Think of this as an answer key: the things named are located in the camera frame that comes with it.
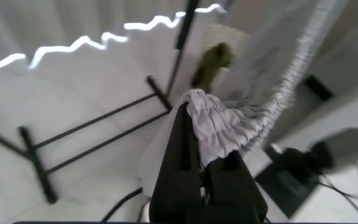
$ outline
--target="white curtain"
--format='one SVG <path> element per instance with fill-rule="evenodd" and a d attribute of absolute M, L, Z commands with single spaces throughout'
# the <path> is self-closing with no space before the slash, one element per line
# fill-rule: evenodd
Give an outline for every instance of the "white curtain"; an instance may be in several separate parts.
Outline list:
<path fill-rule="evenodd" d="M 218 0 L 200 2 L 201 11 L 224 5 Z M 30 62 L 39 47 L 70 46 L 85 35 L 102 45 L 108 38 L 125 41 L 125 30 L 138 25 L 124 28 L 125 23 L 165 19 L 172 25 L 184 16 L 176 12 L 185 11 L 186 5 L 187 0 L 0 0 L 0 61 L 21 53 L 16 57 L 26 56 Z M 104 32 L 114 35 L 101 39 Z"/>

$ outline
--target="green cloth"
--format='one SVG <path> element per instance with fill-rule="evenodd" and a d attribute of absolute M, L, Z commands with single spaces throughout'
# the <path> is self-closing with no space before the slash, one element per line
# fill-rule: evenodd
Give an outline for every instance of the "green cloth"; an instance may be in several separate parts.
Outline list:
<path fill-rule="evenodd" d="M 191 86 L 209 93 L 211 83 L 218 73 L 218 70 L 221 67 L 227 67 L 231 60 L 231 49 L 226 43 L 219 43 L 217 46 L 207 50 L 199 62 Z"/>

